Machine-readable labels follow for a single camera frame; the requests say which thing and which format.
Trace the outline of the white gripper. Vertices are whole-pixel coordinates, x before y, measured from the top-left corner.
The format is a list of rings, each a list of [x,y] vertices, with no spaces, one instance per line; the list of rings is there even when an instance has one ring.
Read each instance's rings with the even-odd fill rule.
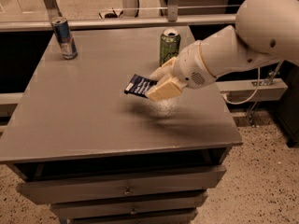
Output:
[[[201,41],[195,41],[185,47],[179,55],[165,62],[149,75],[158,81],[146,93],[153,102],[180,96],[187,86],[191,89],[201,89],[216,81],[208,71],[201,56]],[[164,77],[173,72],[176,77]]]

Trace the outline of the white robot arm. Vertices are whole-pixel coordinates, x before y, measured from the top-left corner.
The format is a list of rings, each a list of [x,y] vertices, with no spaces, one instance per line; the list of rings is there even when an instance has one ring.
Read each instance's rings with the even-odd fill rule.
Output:
[[[200,89],[233,72],[249,71],[279,61],[299,64],[299,0],[245,0],[229,25],[185,47],[150,78],[151,101]]]

